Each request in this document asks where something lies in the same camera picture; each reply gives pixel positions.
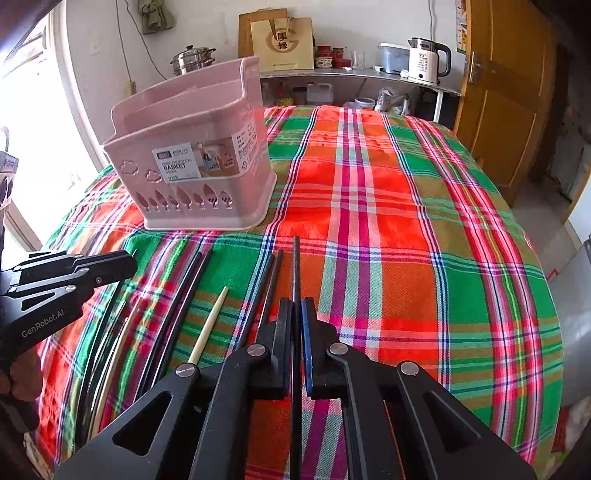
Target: plaid tablecloth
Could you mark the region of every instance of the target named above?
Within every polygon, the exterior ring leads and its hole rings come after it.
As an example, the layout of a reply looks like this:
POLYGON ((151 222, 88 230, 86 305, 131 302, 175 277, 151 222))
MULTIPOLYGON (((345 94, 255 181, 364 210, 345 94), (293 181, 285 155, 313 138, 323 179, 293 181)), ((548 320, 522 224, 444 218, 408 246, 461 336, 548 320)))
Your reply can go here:
MULTIPOLYGON (((263 260, 283 248, 276 314, 278 299, 290 296, 299 235, 302 296, 315 298, 320 320, 372 359, 418 362, 539 471, 560 404, 560 332, 538 260, 491 181, 431 122, 328 106, 272 108, 266 120, 278 183, 266 220, 252 231, 148 232, 106 168, 51 238, 49 248, 87 255, 139 249, 138 275, 121 301, 129 311, 146 300, 103 425, 132 403, 197 249, 213 248, 213 256, 171 367, 188 359, 224 285, 230 292, 200 366, 233 351, 263 260)), ((46 381, 33 439, 51 468, 72 454, 90 338, 113 289, 97 289, 84 317, 39 347, 46 381)), ((288 478, 288 409, 288 401, 256 403, 248 478, 288 478)), ((303 478, 345 478, 340 403, 304 395, 303 410, 303 478)))

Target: electric kettle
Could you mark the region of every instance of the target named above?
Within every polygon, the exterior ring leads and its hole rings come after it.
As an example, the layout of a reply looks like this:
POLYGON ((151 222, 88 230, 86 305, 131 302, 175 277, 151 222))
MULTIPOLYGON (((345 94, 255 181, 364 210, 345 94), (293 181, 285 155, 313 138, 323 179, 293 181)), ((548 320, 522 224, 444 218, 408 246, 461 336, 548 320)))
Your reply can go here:
POLYGON ((439 77, 445 77, 452 71, 452 51, 441 43, 413 37, 408 41, 411 46, 408 63, 408 79, 419 83, 439 84, 439 77), (439 72, 439 53, 447 56, 445 71, 439 72))

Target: power cord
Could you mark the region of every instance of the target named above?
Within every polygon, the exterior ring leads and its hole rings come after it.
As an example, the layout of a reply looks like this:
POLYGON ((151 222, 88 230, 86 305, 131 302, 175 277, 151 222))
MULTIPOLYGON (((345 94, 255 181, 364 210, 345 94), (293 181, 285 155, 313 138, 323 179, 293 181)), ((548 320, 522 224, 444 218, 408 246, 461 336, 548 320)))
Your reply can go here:
POLYGON ((433 0, 427 0, 427 5, 429 6, 429 18, 431 19, 431 23, 429 24, 429 34, 431 35, 430 40, 435 41, 435 28, 434 28, 434 20, 433 20, 433 9, 431 7, 431 2, 433 0))
MULTIPOLYGON (((135 21, 134 16, 131 14, 131 11, 129 10, 129 2, 127 0, 123 0, 125 2, 125 5, 127 7, 127 13, 129 14, 129 16, 131 17, 131 20, 134 22, 135 25, 135 29, 138 31, 138 35, 140 37, 140 39, 142 40, 142 43, 144 44, 144 47, 146 49, 146 53, 148 54, 148 57, 150 58, 150 62, 152 62, 152 65, 154 66, 154 68, 156 69, 156 72, 158 72, 158 74, 164 79, 167 80, 167 78, 162 75, 162 72, 160 70, 158 70, 158 67, 156 66, 156 64, 154 63, 154 59, 152 58, 152 55, 150 55, 150 50, 148 49, 148 46, 146 45, 146 42, 144 40, 144 36, 142 35, 142 33, 139 31, 139 27, 137 22, 135 21)), ((123 36, 121 36, 121 26, 119 24, 119 5, 118 5, 118 0, 115 0, 115 7, 116 7, 116 11, 117 11, 117 27, 119 29, 119 39, 121 40, 121 50, 123 50, 123 58, 125 60, 125 68, 127 68, 127 75, 129 77, 129 81, 131 82, 131 75, 129 74, 129 66, 127 65, 127 57, 125 55, 125 48, 123 46, 123 36)))
POLYGON ((123 60, 125 62, 125 68, 127 69, 127 78, 131 83, 131 74, 129 72, 129 65, 127 63, 127 56, 125 55, 125 47, 123 46, 123 35, 121 35, 121 22, 119 20, 119 4, 118 0, 115 0, 115 11, 117 12, 117 30, 119 30, 119 40, 121 40, 121 51, 123 52, 123 60))

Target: chopstick basket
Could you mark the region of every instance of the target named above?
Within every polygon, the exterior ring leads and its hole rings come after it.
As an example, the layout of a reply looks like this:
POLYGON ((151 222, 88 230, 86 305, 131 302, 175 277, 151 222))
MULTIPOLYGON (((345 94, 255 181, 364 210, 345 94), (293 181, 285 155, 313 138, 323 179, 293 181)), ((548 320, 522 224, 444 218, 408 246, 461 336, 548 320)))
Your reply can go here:
POLYGON ((258 59, 212 65, 116 105, 103 148, 148 230, 244 230, 261 223, 271 169, 258 59))

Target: electrical outlet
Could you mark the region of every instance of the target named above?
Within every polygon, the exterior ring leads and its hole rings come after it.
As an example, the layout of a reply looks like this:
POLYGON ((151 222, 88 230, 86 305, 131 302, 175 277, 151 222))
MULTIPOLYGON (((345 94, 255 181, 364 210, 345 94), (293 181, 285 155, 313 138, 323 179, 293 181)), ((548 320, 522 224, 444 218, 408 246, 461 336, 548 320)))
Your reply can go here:
POLYGON ((99 42, 98 40, 93 40, 90 42, 90 56, 98 55, 100 53, 99 42))

